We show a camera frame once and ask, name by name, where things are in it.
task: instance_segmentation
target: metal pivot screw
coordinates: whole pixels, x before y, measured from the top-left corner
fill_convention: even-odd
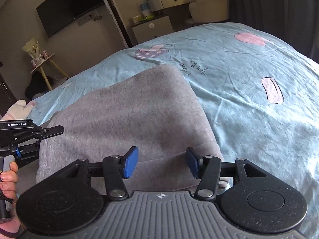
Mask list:
[[[202,198],[210,198],[214,193],[211,190],[199,190],[197,195]]]
[[[122,190],[112,190],[110,196],[114,198],[122,198],[125,196],[125,191]]]

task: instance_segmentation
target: side table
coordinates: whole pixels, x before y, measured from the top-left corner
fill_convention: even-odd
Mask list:
[[[32,74],[35,70],[37,70],[38,68],[40,69],[40,73],[42,74],[46,84],[47,84],[47,87],[49,88],[50,91],[52,91],[52,86],[50,85],[48,79],[47,79],[47,76],[45,75],[45,72],[43,70],[43,63],[45,63],[46,61],[50,61],[51,64],[56,68],[58,69],[58,71],[63,74],[66,78],[70,78],[60,67],[57,66],[57,64],[51,59],[51,57],[54,56],[55,53],[53,53],[51,56],[49,56],[47,59],[45,59],[41,64],[39,64],[36,68],[34,68],[30,74]]]

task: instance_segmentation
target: fingernail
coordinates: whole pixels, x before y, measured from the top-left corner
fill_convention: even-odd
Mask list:
[[[15,162],[15,161],[12,161],[12,162],[10,163],[10,169],[13,168],[13,167],[15,167],[15,165],[16,165],[16,162]]]
[[[3,172],[0,174],[1,180],[6,181],[8,179],[8,176]]]

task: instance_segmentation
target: stuffed toy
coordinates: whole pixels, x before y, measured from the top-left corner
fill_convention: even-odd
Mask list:
[[[1,120],[25,120],[35,105],[35,101],[27,104],[25,100],[19,100],[9,108]]]

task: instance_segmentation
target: purple mushroom print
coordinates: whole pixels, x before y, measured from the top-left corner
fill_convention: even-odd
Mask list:
[[[263,37],[259,37],[255,34],[252,34],[252,33],[245,33],[245,32],[238,33],[235,35],[235,38],[237,40],[242,41],[242,42],[250,43],[250,44],[254,44],[254,45],[259,45],[259,46],[265,46],[266,42],[274,44],[272,41],[267,40]]]
[[[149,58],[155,58],[159,55],[169,52],[167,49],[161,49],[165,44],[154,45],[151,49],[138,49],[135,52],[136,60],[144,60]]]

